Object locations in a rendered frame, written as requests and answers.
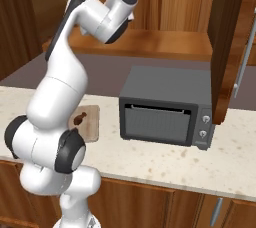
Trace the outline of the wooden wall cabinet door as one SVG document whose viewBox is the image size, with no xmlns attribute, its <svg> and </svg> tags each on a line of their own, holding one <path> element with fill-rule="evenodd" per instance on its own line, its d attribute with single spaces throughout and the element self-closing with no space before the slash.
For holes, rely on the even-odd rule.
<svg viewBox="0 0 256 228">
<path fill-rule="evenodd" d="M 212 121 L 220 125 L 228 105 L 249 36 L 256 0 L 213 0 L 208 24 L 212 45 Z"/>
</svg>

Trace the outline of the brown meat drumstick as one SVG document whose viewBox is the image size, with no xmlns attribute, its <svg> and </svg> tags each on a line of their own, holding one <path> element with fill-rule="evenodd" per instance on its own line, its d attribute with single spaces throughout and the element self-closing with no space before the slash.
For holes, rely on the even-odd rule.
<svg viewBox="0 0 256 228">
<path fill-rule="evenodd" d="M 73 124 L 78 126 L 79 124 L 82 123 L 83 119 L 87 116 L 87 114 L 85 112 L 82 112 L 81 114 L 77 115 L 74 119 L 73 119 Z"/>
</svg>

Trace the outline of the wooden base cabinet door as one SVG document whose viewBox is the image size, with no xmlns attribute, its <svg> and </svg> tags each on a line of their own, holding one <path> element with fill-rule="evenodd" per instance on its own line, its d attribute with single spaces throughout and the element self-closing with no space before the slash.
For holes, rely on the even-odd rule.
<svg viewBox="0 0 256 228">
<path fill-rule="evenodd" d="M 0 227 L 52 228 L 61 216 L 59 198 L 25 191 L 21 168 L 21 163 L 0 160 Z"/>
<path fill-rule="evenodd" d="M 102 228 L 193 228 L 200 194 L 103 178 L 88 200 Z"/>
<path fill-rule="evenodd" d="M 200 197 L 193 228 L 256 228 L 256 202 L 224 198 L 220 213 L 210 226 L 218 197 L 204 194 Z"/>
</svg>

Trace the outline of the wooden cutting board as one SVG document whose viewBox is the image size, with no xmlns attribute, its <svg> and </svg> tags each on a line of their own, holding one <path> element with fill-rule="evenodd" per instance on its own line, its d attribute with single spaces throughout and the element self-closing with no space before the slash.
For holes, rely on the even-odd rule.
<svg viewBox="0 0 256 228">
<path fill-rule="evenodd" d="M 82 112 L 85 112 L 87 116 L 81 124 L 78 126 L 74 125 L 73 119 Z M 98 105 L 78 106 L 71 115 L 68 126 L 70 129 L 77 128 L 86 143 L 96 142 L 99 139 L 99 118 L 100 108 Z"/>
</svg>

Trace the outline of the wooden tall cabinet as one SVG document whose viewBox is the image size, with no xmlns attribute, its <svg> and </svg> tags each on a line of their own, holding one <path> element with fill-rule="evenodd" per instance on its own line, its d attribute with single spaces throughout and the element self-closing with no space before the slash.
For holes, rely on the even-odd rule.
<svg viewBox="0 0 256 228">
<path fill-rule="evenodd" d="M 41 52 L 32 0 L 0 0 L 0 80 Z"/>
</svg>

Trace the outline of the grey toaster oven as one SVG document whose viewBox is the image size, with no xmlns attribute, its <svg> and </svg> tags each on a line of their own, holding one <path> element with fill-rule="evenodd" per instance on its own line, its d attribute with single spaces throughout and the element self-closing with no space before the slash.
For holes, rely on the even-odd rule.
<svg viewBox="0 0 256 228">
<path fill-rule="evenodd" d="M 211 146 L 211 73 L 134 66 L 119 95 L 120 136 L 206 150 Z"/>
</svg>

